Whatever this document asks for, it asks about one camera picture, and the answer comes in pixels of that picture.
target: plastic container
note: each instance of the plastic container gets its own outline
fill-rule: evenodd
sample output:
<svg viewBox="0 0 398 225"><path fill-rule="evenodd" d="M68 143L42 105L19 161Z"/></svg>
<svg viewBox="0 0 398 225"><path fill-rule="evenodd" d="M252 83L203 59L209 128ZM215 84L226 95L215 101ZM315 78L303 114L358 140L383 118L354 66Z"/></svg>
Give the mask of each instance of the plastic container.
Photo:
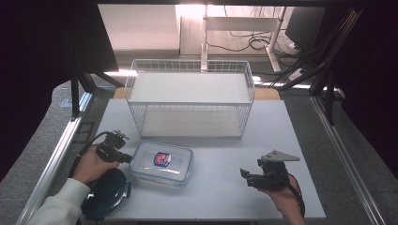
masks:
<svg viewBox="0 0 398 225"><path fill-rule="evenodd" d="M133 176L168 186L184 186L191 174L193 151L161 142L142 141L132 156Z"/></svg>
<svg viewBox="0 0 398 225"><path fill-rule="evenodd" d="M125 97L143 138L240 138L254 100L247 61L137 59Z"/></svg>

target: metal rail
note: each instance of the metal rail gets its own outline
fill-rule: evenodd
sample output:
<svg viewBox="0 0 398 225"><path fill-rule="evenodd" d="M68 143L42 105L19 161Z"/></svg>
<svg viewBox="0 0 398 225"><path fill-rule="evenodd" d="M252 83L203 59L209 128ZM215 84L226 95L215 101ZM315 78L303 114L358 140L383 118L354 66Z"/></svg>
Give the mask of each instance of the metal rail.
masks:
<svg viewBox="0 0 398 225"><path fill-rule="evenodd" d="M67 153L68 147L72 141L73 135L75 134L77 128L79 127L84 112L87 108L90 99L92 98L91 94L84 93L82 99L80 101L80 114L76 117L75 120L71 120L68 122L67 127L64 130L57 146L54 149L52 156L50 157L49 162L47 163L44 172L41 174L41 177L36 184L35 189L30 195L29 200L27 201L20 217L16 224L27 224L29 219L33 216L33 214L38 210L38 208L43 203L47 192L50 188L52 181L55 178L55 175L58 171L59 165L62 162L65 154Z"/></svg>
<svg viewBox="0 0 398 225"><path fill-rule="evenodd" d="M336 149L337 155L339 156L344 169L350 179L355 191L357 192L360 202L363 205L363 208L366 211L369 219L371 220L372 224L386 224L383 217L378 210L377 204L369 191L366 187L365 183L363 182L357 168L354 165L354 162L351 160L340 136L334 126L331 126L328 118L324 114L324 106L320 100L320 97L311 97L311 101L313 102L316 111L322 121L322 124L325 127L326 132L328 133L331 142L333 143L334 148Z"/></svg>

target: container lid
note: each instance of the container lid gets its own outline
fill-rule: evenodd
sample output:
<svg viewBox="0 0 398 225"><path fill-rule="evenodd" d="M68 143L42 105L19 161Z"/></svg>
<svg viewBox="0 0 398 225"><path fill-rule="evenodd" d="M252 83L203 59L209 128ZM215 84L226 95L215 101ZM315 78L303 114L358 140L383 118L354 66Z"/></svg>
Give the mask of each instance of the container lid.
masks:
<svg viewBox="0 0 398 225"><path fill-rule="evenodd" d="M125 198L130 196L131 182L119 169L111 169L103 174L87 198L82 203L82 211L87 220L100 221L111 214Z"/></svg>
<svg viewBox="0 0 398 225"><path fill-rule="evenodd" d="M193 160L189 148L160 142L142 141L132 156L133 175L185 183Z"/></svg>

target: clear plastic container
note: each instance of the clear plastic container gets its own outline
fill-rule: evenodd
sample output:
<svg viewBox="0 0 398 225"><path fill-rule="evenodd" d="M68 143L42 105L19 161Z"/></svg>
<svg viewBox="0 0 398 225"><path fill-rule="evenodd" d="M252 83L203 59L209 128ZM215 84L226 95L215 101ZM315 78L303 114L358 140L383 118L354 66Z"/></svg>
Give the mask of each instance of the clear plastic container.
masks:
<svg viewBox="0 0 398 225"><path fill-rule="evenodd" d="M133 176L169 186L184 186L191 173L193 151L161 142L142 141L132 156Z"/></svg>

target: wire basket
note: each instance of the wire basket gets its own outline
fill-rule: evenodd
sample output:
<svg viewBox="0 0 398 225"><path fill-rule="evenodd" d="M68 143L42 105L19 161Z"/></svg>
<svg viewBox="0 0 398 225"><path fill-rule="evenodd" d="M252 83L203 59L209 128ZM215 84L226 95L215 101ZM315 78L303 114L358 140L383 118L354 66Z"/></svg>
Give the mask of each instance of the wire basket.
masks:
<svg viewBox="0 0 398 225"><path fill-rule="evenodd" d="M247 61L138 59L125 96L142 137L243 135L254 100Z"/></svg>

